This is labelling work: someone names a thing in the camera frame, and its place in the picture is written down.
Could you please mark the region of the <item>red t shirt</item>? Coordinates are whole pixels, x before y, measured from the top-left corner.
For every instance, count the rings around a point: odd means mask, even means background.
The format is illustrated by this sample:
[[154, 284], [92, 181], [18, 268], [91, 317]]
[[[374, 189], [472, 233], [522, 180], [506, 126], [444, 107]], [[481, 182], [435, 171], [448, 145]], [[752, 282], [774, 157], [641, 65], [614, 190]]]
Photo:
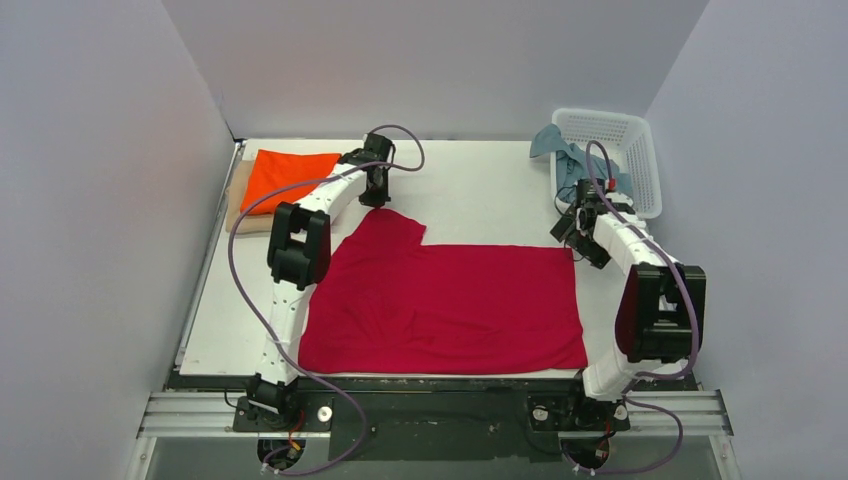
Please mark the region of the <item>red t shirt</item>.
[[340, 243], [310, 299], [303, 368], [499, 375], [587, 365], [568, 252], [427, 245], [425, 233], [375, 210]]

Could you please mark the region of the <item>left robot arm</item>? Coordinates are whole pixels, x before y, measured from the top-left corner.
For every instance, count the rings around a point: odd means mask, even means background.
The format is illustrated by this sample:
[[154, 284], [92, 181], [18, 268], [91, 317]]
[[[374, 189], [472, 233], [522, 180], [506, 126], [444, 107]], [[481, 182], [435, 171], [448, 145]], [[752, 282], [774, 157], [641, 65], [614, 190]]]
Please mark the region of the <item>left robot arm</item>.
[[272, 429], [289, 430], [303, 418], [297, 384], [305, 371], [297, 363], [309, 300], [329, 271], [333, 220], [354, 200], [382, 207], [390, 199], [389, 170], [396, 146], [369, 132], [361, 147], [340, 156], [332, 170], [296, 188], [308, 193], [284, 199], [290, 186], [266, 194], [274, 206], [266, 263], [272, 280], [272, 306], [259, 320], [266, 333], [255, 374], [246, 387], [245, 415]]

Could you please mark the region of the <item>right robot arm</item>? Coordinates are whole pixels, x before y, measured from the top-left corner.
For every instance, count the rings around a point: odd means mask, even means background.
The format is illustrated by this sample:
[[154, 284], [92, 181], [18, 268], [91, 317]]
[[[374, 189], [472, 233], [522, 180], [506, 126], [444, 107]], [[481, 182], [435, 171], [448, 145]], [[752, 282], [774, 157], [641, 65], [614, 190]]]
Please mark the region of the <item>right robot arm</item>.
[[579, 180], [551, 234], [591, 266], [613, 262], [625, 277], [613, 345], [584, 368], [583, 390], [565, 402], [569, 422], [588, 429], [638, 381], [691, 373], [704, 336], [706, 274], [668, 254], [611, 180]]

